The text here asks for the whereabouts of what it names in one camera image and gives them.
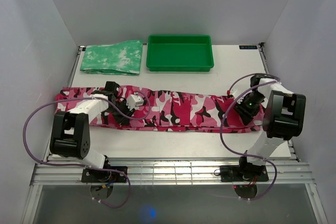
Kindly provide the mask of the pink camouflage trousers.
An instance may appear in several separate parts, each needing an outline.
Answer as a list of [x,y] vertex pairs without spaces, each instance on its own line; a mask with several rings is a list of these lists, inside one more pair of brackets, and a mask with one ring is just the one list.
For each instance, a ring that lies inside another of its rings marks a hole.
[[249,133],[260,130],[264,117],[260,109],[253,120],[244,125],[239,114],[231,109],[225,112],[233,98],[222,95],[205,95],[166,90],[150,90],[136,86],[121,86],[118,99],[122,101],[141,90],[150,101],[149,105],[136,108],[134,120],[121,126],[111,113],[103,112],[90,123],[92,126],[134,131],[174,131],[206,133]]

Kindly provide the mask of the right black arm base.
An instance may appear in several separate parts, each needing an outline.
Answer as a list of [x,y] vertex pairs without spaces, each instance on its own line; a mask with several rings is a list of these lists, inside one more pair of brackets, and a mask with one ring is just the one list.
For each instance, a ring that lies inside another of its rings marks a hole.
[[214,170],[214,175],[221,178],[221,182],[267,182],[268,173],[265,166],[256,170],[242,169],[238,165],[222,165]]

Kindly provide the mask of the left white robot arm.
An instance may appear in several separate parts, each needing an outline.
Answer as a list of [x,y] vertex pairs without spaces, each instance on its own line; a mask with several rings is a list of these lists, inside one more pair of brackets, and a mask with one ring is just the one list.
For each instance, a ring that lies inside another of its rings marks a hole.
[[138,94],[122,99],[118,96],[120,91],[121,86],[108,81],[102,90],[93,91],[89,100],[69,111],[56,112],[54,116],[50,152],[94,167],[93,175],[100,182],[111,177],[111,168],[107,157],[91,148],[89,124],[101,113],[110,112],[118,124],[127,125],[135,108],[144,102]]

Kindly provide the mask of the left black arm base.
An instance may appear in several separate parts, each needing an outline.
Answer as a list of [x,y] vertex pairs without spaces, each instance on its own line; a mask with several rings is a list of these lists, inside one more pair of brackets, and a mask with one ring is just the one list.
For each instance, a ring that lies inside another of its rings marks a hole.
[[82,172],[82,183],[125,183],[127,180],[124,175],[116,172],[106,172],[96,169],[86,168]]

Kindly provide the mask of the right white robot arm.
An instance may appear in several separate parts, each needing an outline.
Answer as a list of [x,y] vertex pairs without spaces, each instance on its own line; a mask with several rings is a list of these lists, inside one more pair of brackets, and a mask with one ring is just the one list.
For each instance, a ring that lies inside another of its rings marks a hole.
[[242,180],[267,181],[266,160],[285,141],[301,134],[306,96],[293,93],[279,79],[265,73],[249,74],[251,92],[234,105],[243,125],[248,125],[263,110],[262,133],[239,159],[232,176]]

